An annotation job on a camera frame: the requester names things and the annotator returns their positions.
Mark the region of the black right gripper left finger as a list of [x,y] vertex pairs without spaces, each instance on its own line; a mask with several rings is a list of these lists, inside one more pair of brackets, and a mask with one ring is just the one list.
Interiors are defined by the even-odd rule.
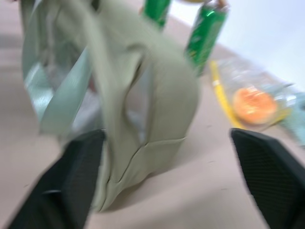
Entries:
[[38,179],[9,229],[82,229],[90,213],[105,133],[94,130],[68,143]]

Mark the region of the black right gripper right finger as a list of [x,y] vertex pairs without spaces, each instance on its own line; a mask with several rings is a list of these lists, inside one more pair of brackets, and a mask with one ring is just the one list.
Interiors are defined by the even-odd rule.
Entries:
[[250,194],[271,229],[305,227],[305,168],[275,138],[232,128]]

